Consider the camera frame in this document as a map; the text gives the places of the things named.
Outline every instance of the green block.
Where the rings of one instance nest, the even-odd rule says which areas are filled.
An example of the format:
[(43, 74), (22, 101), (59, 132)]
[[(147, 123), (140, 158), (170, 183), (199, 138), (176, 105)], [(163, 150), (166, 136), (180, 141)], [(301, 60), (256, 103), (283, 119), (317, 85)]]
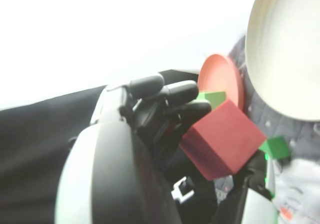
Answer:
[(211, 104), (211, 109), (214, 110), (226, 100), (226, 92), (200, 92), (197, 100), (208, 100)]
[(290, 156), (290, 149), (283, 137), (267, 139), (259, 149), (273, 159), (281, 159)]

